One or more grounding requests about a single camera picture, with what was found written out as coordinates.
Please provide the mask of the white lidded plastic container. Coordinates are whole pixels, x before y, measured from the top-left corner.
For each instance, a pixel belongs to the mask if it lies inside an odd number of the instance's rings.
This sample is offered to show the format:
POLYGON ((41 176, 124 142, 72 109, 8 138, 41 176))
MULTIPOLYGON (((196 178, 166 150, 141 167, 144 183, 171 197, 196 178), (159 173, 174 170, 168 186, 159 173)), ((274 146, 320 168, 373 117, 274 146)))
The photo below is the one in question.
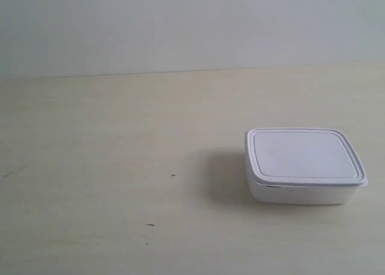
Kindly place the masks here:
POLYGON ((245 171, 251 195, 267 203, 341 205, 368 186, 352 144, 334 129, 252 129, 245 171))

